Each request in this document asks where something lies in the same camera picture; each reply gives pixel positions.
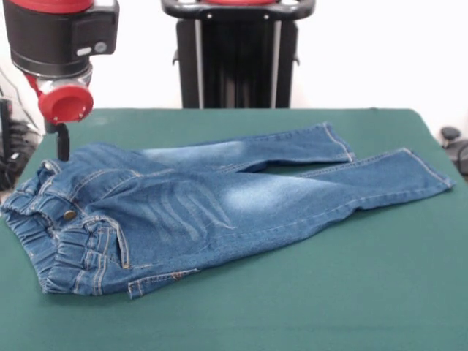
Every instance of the cable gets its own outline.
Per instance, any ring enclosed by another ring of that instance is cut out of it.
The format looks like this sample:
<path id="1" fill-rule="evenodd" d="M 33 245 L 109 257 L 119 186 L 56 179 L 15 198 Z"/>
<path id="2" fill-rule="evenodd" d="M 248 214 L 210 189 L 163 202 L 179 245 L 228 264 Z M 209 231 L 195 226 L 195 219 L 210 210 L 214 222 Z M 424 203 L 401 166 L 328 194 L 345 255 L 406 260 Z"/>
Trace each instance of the cable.
<path id="1" fill-rule="evenodd" d="M 39 126 L 36 124 L 34 119 L 31 117 L 31 115 L 28 113 L 28 111 L 26 111 L 26 109 L 24 107 L 24 104 L 23 104 L 23 101 L 21 100 L 21 95 L 20 95 L 20 92 L 18 90 L 18 87 L 15 84 L 12 83 L 12 81 L 7 77 L 7 75 L 5 74 L 4 70 L 1 67 L 0 67 L 0 74 L 3 76 L 3 78 L 5 78 L 5 80 L 8 82 L 8 84 L 10 84 L 14 88 L 14 90 L 16 92 L 18 103 L 20 104 L 21 108 L 23 109 L 24 113 L 26 114 L 27 119 L 34 125 L 34 128 L 36 128 L 38 131 L 40 131 L 41 129 L 39 128 Z"/>

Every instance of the green tablecloth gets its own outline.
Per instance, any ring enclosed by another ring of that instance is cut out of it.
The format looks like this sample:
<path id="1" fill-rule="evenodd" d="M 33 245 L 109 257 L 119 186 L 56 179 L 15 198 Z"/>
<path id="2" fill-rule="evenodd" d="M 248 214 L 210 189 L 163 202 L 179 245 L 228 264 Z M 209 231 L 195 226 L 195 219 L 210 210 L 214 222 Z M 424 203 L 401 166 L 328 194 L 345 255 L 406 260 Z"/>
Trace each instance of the green tablecloth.
<path id="1" fill-rule="evenodd" d="M 43 295 L 2 224 L 0 350 L 468 350 L 468 191 L 408 110 L 96 110 L 72 147 L 181 146 L 329 121 L 359 158 L 406 146 L 458 181 L 435 198 L 359 213 L 294 246 L 131 301 Z M 26 168 L 55 156 L 47 137 Z"/>

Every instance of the children's jeans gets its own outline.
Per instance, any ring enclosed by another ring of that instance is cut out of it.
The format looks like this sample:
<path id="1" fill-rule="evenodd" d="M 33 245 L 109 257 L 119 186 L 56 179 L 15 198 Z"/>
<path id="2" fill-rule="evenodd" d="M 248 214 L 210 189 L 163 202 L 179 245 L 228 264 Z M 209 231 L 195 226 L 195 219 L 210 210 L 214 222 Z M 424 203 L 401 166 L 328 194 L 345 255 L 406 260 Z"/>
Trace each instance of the children's jeans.
<path id="1" fill-rule="evenodd" d="M 333 164 L 295 175 L 269 165 Z M 138 298 L 454 182 L 408 149 L 355 160 L 329 124 L 181 148 L 94 143 L 44 161 L 3 204 L 44 293 Z"/>

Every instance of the jeans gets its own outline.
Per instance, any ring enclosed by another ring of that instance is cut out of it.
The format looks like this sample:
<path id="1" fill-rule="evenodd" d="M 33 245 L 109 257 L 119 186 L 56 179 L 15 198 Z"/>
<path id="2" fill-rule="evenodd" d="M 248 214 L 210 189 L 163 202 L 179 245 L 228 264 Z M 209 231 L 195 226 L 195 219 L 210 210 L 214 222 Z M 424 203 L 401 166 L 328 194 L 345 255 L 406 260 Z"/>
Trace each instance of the jeans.
<path id="1" fill-rule="evenodd" d="M 333 164 L 293 175 L 270 165 Z M 182 148 L 93 143 L 46 160 L 1 207 L 44 293 L 138 298 L 310 238 L 357 210 L 455 183 L 408 149 L 355 160 L 329 124 Z"/>

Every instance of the black stand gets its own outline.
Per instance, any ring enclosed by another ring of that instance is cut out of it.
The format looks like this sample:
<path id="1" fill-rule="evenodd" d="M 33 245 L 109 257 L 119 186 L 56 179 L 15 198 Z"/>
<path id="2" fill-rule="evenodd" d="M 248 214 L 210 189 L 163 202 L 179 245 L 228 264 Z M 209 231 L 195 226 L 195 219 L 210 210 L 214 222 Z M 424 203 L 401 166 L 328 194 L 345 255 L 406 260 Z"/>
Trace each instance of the black stand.
<path id="1" fill-rule="evenodd" d="M 226 7 L 163 0 L 177 23 L 184 108 L 288 108 L 298 39 L 295 19 L 312 14 L 314 0 L 295 7 Z"/>

